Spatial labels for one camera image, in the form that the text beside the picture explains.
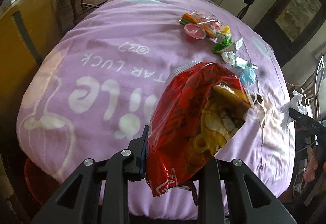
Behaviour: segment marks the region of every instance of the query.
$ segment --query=pink blanket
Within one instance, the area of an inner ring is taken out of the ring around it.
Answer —
[[[289,101],[280,67],[259,35],[204,0],[110,0],[88,15],[46,57],[23,97],[17,119],[23,151],[62,182],[84,159],[108,159],[141,136],[173,69],[192,60],[226,66],[209,39],[185,38],[178,20],[191,10],[214,14],[233,39],[243,37],[237,54],[258,66],[250,92],[264,99],[216,157],[242,159],[276,196],[285,191],[295,144],[293,125],[289,134],[279,128],[278,109]],[[153,198],[144,180],[129,183],[129,210],[197,217],[191,192],[173,188]]]

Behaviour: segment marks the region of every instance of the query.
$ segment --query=plastic bag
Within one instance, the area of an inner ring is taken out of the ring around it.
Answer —
[[[146,173],[153,196],[202,168],[244,124],[249,108],[239,78],[221,65],[200,62],[179,70],[151,120]]]
[[[301,104],[303,95],[301,93],[297,92],[296,90],[294,90],[292,93],[293,93],[293,98],[289,102],[287,102],[285,105],[281,106],[280,110],[279,110],[280,113],[284,113],[284,118],[281,122],[281,128],[283,130],[283,133],[288,132],[289,124],[294,121],[294,119],[292,119],[289,116],[289,108],[290,107],[297,110],[301,114],[308,113],[308,108]]]

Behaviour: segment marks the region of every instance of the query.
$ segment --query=white plastic bag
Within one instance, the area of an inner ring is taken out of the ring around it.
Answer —
[[[308,108],[301,104],[303,95],[297,92],[296,90],[294,90],[292,93],[293,93],[293,98],[291,99],[291,101],[287,102],[279,110],[280,113],[284,113],[284,118],[281,122],[281,127],[283,129],[283,132],[286,132],[289,129],[289,123],[294,121],[294,119],[292,119],[289,116],[290,107],[297,110],[301,114],[307,114],[308,112]]]

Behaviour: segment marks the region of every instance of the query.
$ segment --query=plastic cup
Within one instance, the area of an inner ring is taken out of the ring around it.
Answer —
[[[205,30],[200,26],[188,23],[184,27],[187,39],[193,41],[195,39],[204,39],[206,37]]]

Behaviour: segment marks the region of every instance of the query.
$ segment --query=picture frame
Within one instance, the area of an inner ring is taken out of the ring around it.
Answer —
[[[284,66],[326,20],[326,0],[277,0],[254,31],[273,48]]]

